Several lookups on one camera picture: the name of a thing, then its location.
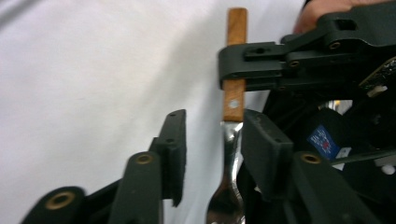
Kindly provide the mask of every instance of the blue label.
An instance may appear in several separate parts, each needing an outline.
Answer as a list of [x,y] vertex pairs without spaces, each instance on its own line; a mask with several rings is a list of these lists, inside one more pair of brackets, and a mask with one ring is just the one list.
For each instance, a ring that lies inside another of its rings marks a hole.
[[334,160],[340,151],[340,147],[334,143],[332,137],[322,125],[319,125],[306,140],[318,150],[320,155],[328,160]]

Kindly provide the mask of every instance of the white background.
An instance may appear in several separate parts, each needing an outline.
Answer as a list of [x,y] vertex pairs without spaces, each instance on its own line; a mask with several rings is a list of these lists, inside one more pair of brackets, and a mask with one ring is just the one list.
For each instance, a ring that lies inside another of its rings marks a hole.
[[[91,194],[187,109],[188,165],[166,223],[204,223],[221,173],[217,53],[229,7],[248,42],[290,34],[303,0],[0,1],[0,223],[53,189]],[[262,109],[265,95],[249,94]]]

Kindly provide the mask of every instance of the screw hole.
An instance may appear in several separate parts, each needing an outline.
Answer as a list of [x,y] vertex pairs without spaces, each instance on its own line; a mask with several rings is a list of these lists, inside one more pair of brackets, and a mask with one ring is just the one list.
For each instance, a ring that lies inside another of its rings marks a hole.
[[64,191],[55,194],[46,202],[46,208],[49,210],[57,210],[69,205],[76,198],[76,195],[71,191]]

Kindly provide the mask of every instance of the wooden handle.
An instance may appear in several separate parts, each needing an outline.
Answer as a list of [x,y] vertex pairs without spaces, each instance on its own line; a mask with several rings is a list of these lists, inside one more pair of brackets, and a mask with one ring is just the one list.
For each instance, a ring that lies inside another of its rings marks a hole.
[[[248,11],[245,8],[231,8],[228,12],[227,45],[247,42]],[[223,120],[242,122],[244,120],[244,79],[224,80]]]

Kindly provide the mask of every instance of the human hand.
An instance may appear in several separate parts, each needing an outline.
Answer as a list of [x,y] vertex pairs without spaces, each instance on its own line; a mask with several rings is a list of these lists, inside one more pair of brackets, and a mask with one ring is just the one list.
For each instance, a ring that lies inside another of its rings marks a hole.
[[301,34],[313,30],[318,19],[324,14],[331,12],[345,12],[353,7],[367,6],[377,3],[388,2],[389,0],[312,0],[306,4],[300,18],[294,26],[294,33]]

